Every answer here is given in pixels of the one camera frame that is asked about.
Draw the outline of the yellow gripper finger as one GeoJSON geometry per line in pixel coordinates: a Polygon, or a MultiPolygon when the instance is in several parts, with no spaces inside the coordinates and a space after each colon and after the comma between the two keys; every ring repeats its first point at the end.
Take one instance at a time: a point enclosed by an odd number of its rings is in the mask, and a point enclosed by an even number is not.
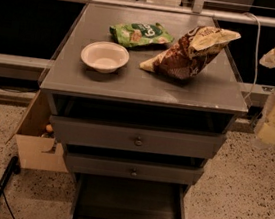
{"type": "Polygon", "coordinates": [[[260,65],[270,69],[275,68],[275,48],[269,50],[260,58],[260,65]]]}

